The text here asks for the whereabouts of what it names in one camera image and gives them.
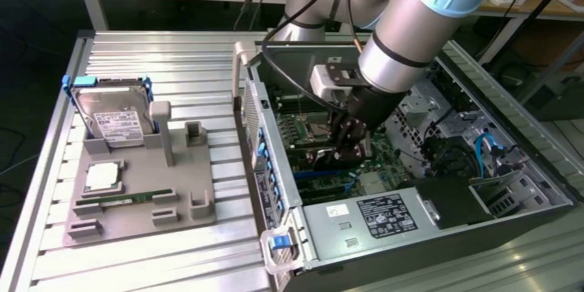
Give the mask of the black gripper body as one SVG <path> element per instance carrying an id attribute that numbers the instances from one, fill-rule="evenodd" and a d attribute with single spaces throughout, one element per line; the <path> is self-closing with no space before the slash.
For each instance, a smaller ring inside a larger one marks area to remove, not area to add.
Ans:
<path id="1" fill-rule="evenodd" d="M 405 92 L 392 93 L 373 87 L 356 87 L 348 95 L 348 115 L 374 130 L 398 106 Z"/>

